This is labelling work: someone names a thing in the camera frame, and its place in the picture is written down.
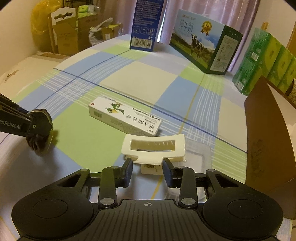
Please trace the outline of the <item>green cow milk carton box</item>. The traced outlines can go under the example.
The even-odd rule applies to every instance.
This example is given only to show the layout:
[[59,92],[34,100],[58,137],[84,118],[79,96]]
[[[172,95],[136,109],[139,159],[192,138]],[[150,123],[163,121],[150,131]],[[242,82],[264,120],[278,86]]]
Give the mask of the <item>green cow milk carton box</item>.
[[170,45],[204,73],[225,75],[242,37],[228,25],[179,9]]

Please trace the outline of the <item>blue milk carton box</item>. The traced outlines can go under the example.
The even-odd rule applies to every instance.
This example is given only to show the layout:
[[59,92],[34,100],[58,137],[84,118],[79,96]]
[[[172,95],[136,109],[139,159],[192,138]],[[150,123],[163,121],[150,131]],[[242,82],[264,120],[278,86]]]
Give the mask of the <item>blue milk carton box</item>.
[[138,0],[135,6],[130,49],[152,52],[161,20],[163,0]]

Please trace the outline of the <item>clear plastic case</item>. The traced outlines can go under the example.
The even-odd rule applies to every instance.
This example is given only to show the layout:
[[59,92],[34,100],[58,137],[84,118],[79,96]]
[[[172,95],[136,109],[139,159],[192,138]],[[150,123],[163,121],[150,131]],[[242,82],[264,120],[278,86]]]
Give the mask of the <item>clear plastic case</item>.
[[[193,140],[185,139],[185,161],[173,162],[174,167],[189,167],[195,173],[206,173],[212,168],[211,148],[209,145],[202,144]],[[197,187],[198,203],[206,201],[203,187]],[[166,199],[179,200],[180,188],[168,188]]]

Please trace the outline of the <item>black round object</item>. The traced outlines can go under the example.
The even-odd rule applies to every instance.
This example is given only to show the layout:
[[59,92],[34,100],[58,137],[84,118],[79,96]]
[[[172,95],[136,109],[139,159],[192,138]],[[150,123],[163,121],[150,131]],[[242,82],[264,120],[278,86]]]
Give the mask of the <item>black round object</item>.
[[27,114],[31,123],[27,130],[26,141],[37,154],[46,152],[52,141],[53,122],[46,109],[34,109]]

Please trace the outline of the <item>checkered bed sheet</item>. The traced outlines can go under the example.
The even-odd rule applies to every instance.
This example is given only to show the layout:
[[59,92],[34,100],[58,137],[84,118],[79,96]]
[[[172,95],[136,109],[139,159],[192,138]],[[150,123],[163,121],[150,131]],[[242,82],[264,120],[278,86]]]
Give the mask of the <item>checkered bed sheet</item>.
[[1,93],[27,110],[45,108],[55,134],[43,156],[24,138],[1,134],[1,240],[19,238],[11,211],[22,197],[80,168],[123,162],[124,133],[89,115],[100,95],[159,117],[162,136],[208,145],[214,169],[245,181],[246,97],[231,74],[204,74],[169,45],[131,50],[123,35],[65,60],[32,56],[1,76]]

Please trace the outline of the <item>yellow plastic bag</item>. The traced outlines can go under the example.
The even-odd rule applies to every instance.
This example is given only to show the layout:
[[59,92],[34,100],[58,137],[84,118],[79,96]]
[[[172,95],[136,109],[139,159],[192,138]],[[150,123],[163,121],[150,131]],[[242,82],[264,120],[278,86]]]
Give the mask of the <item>yellow plastic bag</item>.
[[34,44],[39,51],[51,52],[49,15],[63,6],[62,1],[39,1],[31,13],[31,33]]

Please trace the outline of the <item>green tissue pack bundle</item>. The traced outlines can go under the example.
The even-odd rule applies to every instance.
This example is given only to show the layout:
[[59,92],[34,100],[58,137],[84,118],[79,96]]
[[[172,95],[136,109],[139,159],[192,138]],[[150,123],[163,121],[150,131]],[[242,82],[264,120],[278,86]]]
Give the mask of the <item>green tissue pack bundle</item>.
[[286,93],[295,80],[295,56],[271,33],[255,28],[233,83],[248,96],[262,76]]

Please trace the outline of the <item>brown and white cardboard box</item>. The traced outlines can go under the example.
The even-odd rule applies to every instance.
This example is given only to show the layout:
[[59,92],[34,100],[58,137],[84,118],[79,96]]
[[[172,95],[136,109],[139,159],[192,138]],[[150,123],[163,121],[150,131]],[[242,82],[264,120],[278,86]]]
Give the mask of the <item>brown and white cardboard box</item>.
[[275,199],[295,219],[295,104],[261,76],[244,102],[246,184]]

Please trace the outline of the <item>white hair claw clip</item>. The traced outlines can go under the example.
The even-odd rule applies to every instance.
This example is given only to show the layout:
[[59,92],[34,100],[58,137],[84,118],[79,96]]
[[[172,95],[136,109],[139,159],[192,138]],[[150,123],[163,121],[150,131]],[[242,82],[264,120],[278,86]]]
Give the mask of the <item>white hair claw clip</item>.
[[144,137],[127,134],[122,144],[121,153],[140,164],[142,174],[162,175],[162,162],[184,162],[185,135],[164,137]]

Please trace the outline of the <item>white ointment box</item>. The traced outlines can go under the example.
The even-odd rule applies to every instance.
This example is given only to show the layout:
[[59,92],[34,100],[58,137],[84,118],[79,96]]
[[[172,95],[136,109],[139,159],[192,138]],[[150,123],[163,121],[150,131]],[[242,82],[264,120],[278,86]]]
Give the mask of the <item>white ointment box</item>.
[[162,123],[160,118],[151,113],[104,95],[92,101],[88,108],[91,117],[126,134],[155,137]]

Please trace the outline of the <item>stacked cardboard boxes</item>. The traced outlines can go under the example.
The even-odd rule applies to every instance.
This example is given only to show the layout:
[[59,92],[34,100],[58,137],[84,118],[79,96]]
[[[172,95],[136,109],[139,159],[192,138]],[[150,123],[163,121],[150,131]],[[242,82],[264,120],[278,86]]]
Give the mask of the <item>stacked cardboard boxes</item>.
[[91,46],[123,34],[123,24],[104,18],[94,1],[82,5],[63,1],[63,7],[48,16],[49,36],[53,53],[73,56]]

